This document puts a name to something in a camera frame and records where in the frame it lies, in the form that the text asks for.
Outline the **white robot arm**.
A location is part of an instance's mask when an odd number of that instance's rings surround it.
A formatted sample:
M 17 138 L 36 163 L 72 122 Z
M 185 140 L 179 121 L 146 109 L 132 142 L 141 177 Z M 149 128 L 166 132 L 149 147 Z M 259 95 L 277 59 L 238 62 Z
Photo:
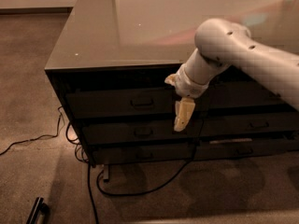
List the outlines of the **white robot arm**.
M 175 103 L 174 130 L 183 131 L 195 109 L 195 100 L 209 82 L 234 66 L 299 109 L 299 56 L 260 44 L 249 29 L 223 19 L 204 21 L 194 36 L 195 50 L 186 63 L 165 82 L 181 97 Z

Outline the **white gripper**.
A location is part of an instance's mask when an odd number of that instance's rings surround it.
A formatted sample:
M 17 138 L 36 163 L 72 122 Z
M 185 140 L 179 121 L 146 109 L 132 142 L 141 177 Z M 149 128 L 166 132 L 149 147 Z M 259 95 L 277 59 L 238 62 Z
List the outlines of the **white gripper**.
M 185 66 L 186 64 L 184 63 L 175 74 L 169 75 L 164 80 L 166 84 L 175 87 L 177 95 L 184 97 L 180 101 L 175 102 L 175 132 L 182 132 L 186 128 L 195 109 L 193 99 L 199 98 L 208 88 L 207 83 L 197 84 L 192 81 L 185 72 Z

